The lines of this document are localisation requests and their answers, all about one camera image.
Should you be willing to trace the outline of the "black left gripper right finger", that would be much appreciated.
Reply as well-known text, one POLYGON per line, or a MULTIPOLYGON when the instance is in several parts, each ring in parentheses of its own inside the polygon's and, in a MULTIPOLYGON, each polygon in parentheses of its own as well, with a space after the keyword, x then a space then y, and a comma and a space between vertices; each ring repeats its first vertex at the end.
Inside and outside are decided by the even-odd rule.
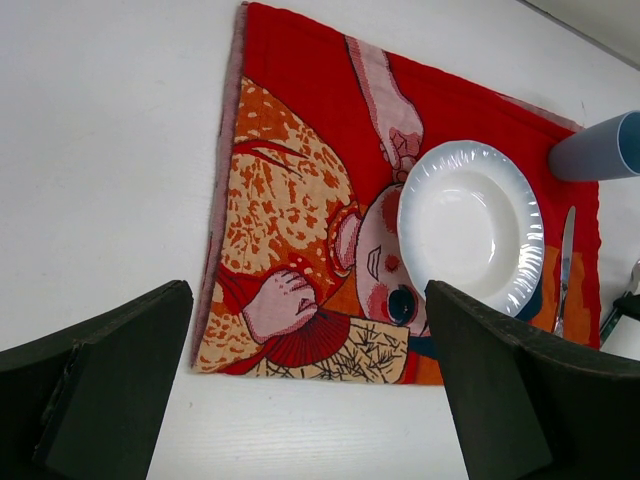
POLYGON ((431 337, 472 479, 636 479, 639 363, 561 339, 443 281, 431 337))

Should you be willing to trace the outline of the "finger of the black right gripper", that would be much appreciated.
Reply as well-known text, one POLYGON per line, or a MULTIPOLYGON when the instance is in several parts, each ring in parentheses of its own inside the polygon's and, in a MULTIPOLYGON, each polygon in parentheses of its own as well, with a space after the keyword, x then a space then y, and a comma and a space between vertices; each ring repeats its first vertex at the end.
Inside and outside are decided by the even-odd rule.
POLYGON ((627 316, 634 320, 640 320, 640 295, 627 294, 617 298, 613 306, 621 316, 627 316))

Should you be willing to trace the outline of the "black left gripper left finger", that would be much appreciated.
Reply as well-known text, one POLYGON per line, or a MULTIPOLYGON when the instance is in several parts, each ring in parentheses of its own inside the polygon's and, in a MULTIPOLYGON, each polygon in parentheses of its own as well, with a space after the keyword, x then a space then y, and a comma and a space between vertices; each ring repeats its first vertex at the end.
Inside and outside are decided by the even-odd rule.
POLYGON ((192 308, 174 280, 2 351, 2 478, 145 478, 192 308))

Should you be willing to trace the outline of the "silver fork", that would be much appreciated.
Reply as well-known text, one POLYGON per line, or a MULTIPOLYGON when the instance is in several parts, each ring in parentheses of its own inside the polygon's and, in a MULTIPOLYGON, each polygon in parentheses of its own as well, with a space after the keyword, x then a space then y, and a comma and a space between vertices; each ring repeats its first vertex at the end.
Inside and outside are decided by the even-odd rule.
POLYGON ((609 312, 609 314, 605 317, 605 319, 601 322, 599 335, 600 335, 600 346, 603 347, 620 318, 623 316, 623 309, 621 307, 622 303, 627 299, 630 299, 636 296, 639 292, 639 261, 633 265, 629 283, 624 291, 624 293, 617 298, 613 306, 609 312))

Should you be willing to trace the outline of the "silver table knife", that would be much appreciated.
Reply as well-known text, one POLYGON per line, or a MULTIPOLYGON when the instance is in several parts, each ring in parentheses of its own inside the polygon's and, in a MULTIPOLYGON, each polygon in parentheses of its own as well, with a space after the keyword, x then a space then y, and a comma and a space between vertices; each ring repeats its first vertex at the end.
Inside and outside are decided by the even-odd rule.
POLYGON ((559 300, 553 327, 553 334, 560 338, 564 337, 565 305, 573 256, 575 217, 576 207, 571 206, 567 213, 563 231, 559 274, 559 300))

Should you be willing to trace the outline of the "blue cup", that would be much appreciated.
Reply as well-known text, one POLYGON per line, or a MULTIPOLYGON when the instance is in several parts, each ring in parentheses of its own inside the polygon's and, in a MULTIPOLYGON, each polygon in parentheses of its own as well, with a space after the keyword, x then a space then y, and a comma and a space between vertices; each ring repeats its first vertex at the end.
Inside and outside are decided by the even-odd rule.
POLYGON ((548 155, 563 181, 594 182, 639 175, 639 112, 630 111, 577 132, 548 155))

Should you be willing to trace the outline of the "white blue-rimmed plate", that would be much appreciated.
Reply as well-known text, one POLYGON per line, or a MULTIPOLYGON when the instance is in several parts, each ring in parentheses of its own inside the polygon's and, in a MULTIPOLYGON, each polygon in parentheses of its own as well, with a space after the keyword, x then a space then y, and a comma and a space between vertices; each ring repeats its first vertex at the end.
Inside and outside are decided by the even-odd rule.
POLYGON ((445 142, 425 153, 401 191, 397 233, 413 286, 444 281, 518 315, 541 281, 544 226, 524 174, 494 147, 445 142))

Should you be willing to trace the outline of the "red patterned cloth placemat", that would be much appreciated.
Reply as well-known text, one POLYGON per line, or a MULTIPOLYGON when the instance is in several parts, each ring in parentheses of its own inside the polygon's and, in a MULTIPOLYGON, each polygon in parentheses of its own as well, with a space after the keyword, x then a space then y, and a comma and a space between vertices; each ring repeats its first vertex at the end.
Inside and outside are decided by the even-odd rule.
POLYGON ((522 318, 544 330, 576 208, 565 336, 598 346, 598 187, 547 165, 575 122, 255 2, 238 9, 224 94, 196 372, 439 384, 396 215, 410 168, 458 139, 505 153, 536 195, 545 259, 522 318))

